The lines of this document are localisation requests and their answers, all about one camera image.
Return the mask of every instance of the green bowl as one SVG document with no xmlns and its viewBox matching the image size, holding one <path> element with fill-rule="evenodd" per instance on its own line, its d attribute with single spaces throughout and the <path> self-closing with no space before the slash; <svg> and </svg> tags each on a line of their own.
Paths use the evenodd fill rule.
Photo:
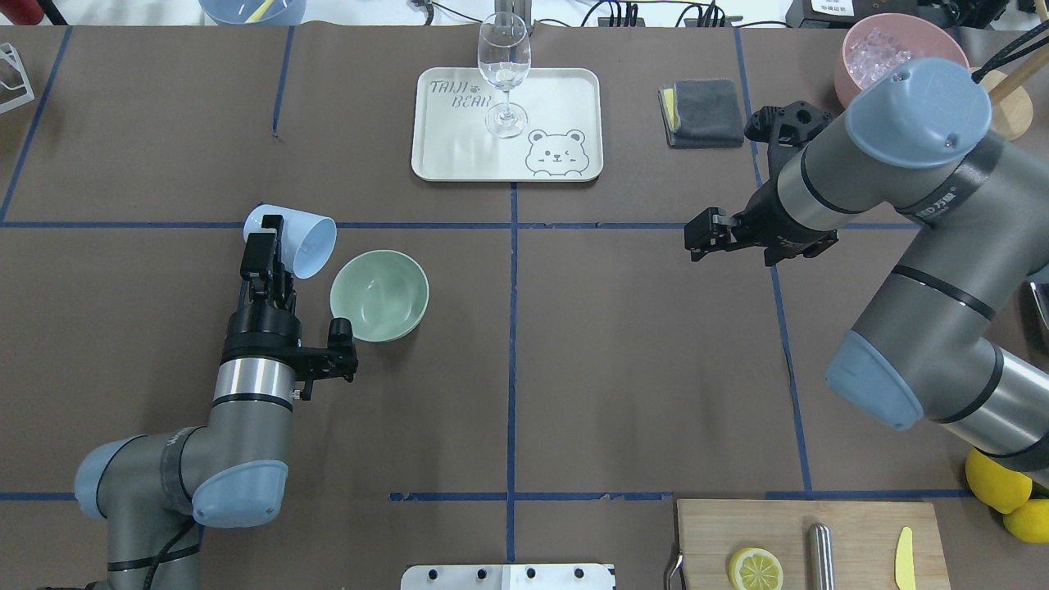
<svg viewBox="0 0 1049 590">
<path fill-rule="evenodd" d="M 423 267 L 393 250 L 365 252 L 339 271 L 331 283 L 331 315 L 354 324 L 354 337 L 389 342 L 423 319 L 430 282 Z"/>
</svg>

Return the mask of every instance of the blue tape line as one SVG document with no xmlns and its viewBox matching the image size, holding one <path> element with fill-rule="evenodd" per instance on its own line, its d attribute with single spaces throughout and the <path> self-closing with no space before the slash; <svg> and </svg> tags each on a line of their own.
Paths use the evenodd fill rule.
<svg viewBox="0 0 1049 590">
<path fill-rule="evenodd" d="M 240 229 L 240 222 L 3 222 L 0 227 L 27 229 Z"/>
<path fill-rule="evenodd" d="M 735 56 L 740 62 L 740 79 L 743 84 L 743 104 L 747 108 L 748 115 L 751 110 L 750 86 L 747 84 L 747 65 L 743 52 L 743 37 L 738 28 L 733 28 L 735 35 Z M 757 188 L 762 188 L 762 172 L 757 167 L 757 144 L 750 142 L 751 155 L 754 159 L 754 182 Z M 794 375 L 794 359 L 790 352 L 790 335 L 787 332 L 787 315 L 784 313 L 783 291 L 779 288 L 779 270 L 773 266 L 769 269 L 772 276 L 772 294 L 776 301 L 776 319 L 779 323 L 779 339 L 783 343 L 784 357 L 787 360 L 787 375 L 790 380 L 791 405 L 794 412 L 794 437 L 797 440 L 797 455 L 801 463 L 801 482 L 805 489 L 812 489 L 812 476 L 809 471 L 809 452 L 805 443 L 805 425 L 801 423 L 801 404 L 797 396 L 797 380 Z"/>
<path fill-rule="evenodd" d="M 681 230 L 685 224 L 628 224 L 628 223 L 530 223 L 518 224 L 522 230 Z"/>
<path fill-rule="evenodd" d="M 624 500 L 626 502 L 660 502 L 673 498 L 672 491 L 519 491 L 514 497 L 520 502 L 593 502 L 596 500 Z"/>
<path fill-rule="evenodd" d="M 661 502 L 673 498 L 672 491 L 515 491 L 517 502 L 594 502 L 623 500 L 625 502 Z M 509 502 L 509 494 L 499 491 L 412 491 L 391 493 L 390 502 Z"/>
<path fill-rule="evenodd" d="M 973 498 L 967 489 L 850 489 L 769 491 L 766 500 L 916 500 L 922 498 Z"/>
<path fill-rule="evenodd" d="M 390 502 L 506 502 L 506 500 L 507 494 L 501 491 L 413 491 L 389 496 Z"/>
<path fill-rule="evenodd" d="M 790 335 L 787 332 L 787 314 L 784 312 L 783 291 L 779 288 L 779 269 L 769 269 L 772 274 L 772 294 L 776 300 L 776 319 L 779 322 L 779 338 L 783 341 L 784 356 L 787 358 L 787 374 L 790 377 L 790 398 L 794 410 L 794 437 L 797 439 L 797 455 L 801 461 L 801 482 L 806 490 L 812 489 L 812 476 L 809 472 L 809 450 L 805 444 L 805 425 L 801 423 L 801 402 L 797 397 L 797 380 L 794 375 L 794 359 L 790 352 Z"/>
<path fill-rule="evenodd" d="M 244 309 L 244 295 L 248 294 L 248 281 L 240 281 L 240 293 L 237 294 L 237 311 Z"/>
<path fill-rule="evenodd" d="M 877 228 L 850 229 L 913 229 L 907 224 L 866 224 Z M 2 228 L 30 229 L 240 229 L 242 222 L 0 222 Z M 510 230 L 513 224 L 502 223 L 429 223 L 429 222 L 339 222 L 343 230 Z M 566 223 L 517 224 L 518 230 L 681 230 L 685 224 L 664 223 Z"/>
<path fill-rule="evenodd" d="M 33 138 L 37 134 L 37 126 L 40 125 L 40 118 L 44 113 L 44 106 L 47 105 L 47 99 L 51 96 L 51 87 L 55 86 L 55 77 L 59 73 L 59 64 L 62 63 L 62 58 L 65 56 L 66 45 L 69 44 L 69 36 L 72 35 L 72 27 L 67 26 L 65 35 L 62 37 L 62 44 L 59 45 L 59 52 L 55 57 L 55 64 L 51 65 L 51 73 L 47 77 L 47 84 L 44 85 L 44 91 L 40 94 L 40 102 L 37 103 L 37 112 L 33 114 L 33 123 L 29 124 L 29 132 L 25 134 L 25 143 L 22 144 L 22 153 L 18 155 L 18 162 L 15 164 L 15 171 L 10 175 L 10 184 L 7 185 L 7 194 L 4 195 L 3 205 L 0 205 L 0 222 L 4 220 L 7 216 L 7 209 L 10 207 L 10 199 L 15 196 L 15 187 L 18 186 L 18 177 L 22 174 L 22 166 L 25 165 L 25 156 L 29 154 L 29 145 L 33 144 Z"/>
<path fill-rule="evenodd" d="M 845 224 L 843 230 L 919 230 L 918 224 Z"/>
<path fill-rule="evenodd" d="M 511 224 L 499 223 L 426 223 L 426 222 L 339 222 L 343 230 L 509 230 Z"/>
<path fill-rule="evenodd" d="M 507 563 L 516 560 L 514 493 L 517 486 L 517 183 L 510 183 L 510 354 L 507 399 Z"/>
<path fill-rule="evenodd" d="M 280 66 L 280 82 L 277 83 L 277 101 L 273 105 L 273 136 L 277 136 L 277 122 L 280 121 L 280 104 L 284 99 L 284 82 L 287 81 L 287 63 L 292 61 L 292 40 L 295 39 L 295 26 L 287 27 L 287 41 L 284 42 L 284 63 Z"/>
<path fill-rule="evenodd" d="M 743 86 L 743 107 L 747 110 L 744 119 L 749 118 L 753 114 L 753 107 L 750 106 L 750 85 L 747 84 L 747 63 L 743 57 L 743 36 L 740 35 L 740 29 L 732 27 L 732 35 L 735 36 L 735 59 L 740 62 L 740 84 Z M 757 143 L 750 142 L 750 156 L 753 160 L 754 165 L 754 181 L 757 182 L 758 188 L 762 186 L 762 170 L 757 167 Z"/>
<path fill-rule="evenodd" d="M 0 491 L 0 502 L 76 502 L 71 491 Z"/>
</svg>

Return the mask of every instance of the folded cloth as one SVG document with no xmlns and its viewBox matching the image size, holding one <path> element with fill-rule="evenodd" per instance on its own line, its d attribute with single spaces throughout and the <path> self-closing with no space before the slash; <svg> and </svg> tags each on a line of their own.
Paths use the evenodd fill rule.
<svg viewBox="0 0 1049 590">
<path fill-rule="evenodd" d="M 743 145 L 743 119 L 731 80 L 680 80 L 660 87 L 659 102 L 670 147 Z"/>
</svg>

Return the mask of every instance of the pink bowl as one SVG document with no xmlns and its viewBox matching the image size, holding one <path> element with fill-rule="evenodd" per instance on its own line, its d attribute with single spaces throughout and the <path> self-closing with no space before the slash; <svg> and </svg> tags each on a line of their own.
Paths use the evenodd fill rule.
<svg viewBox="0 0 1049 590">
<path fill-rule="evenodd" d="M 845 67 L 845 54 L 849 52 L 849 47 L 866 37 L 873 28 L 891 34 L 900 45 L 914 51 L 916 58 L 944 58 L 966 68 L 969 67 L 965 51 L 962 51 L 950 35 L 935 24 L 898 13 L 870 16 L 849 29 L 844 42 L 841 43 L 837 64 L 834 66 L 834 90 L 843 107 L 848 107 L 861 90 Z"/>
</svg>

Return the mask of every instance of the blue bucket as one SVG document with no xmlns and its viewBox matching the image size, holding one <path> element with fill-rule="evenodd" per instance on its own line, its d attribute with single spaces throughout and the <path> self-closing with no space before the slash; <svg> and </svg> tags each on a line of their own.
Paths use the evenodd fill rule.
<svg viewBox="0 0 1049 590">
<path fill-rule="evenodd" d="M 262 3 L 262 0 L 199 0 L 205 14 L 218 24 L 257 25 L 272 24 L 287 26 L 300 24 L 306 12 L 306 0 L 275 0 L 262 20 L 245 23 L 248 17 Z"/>
</svg>

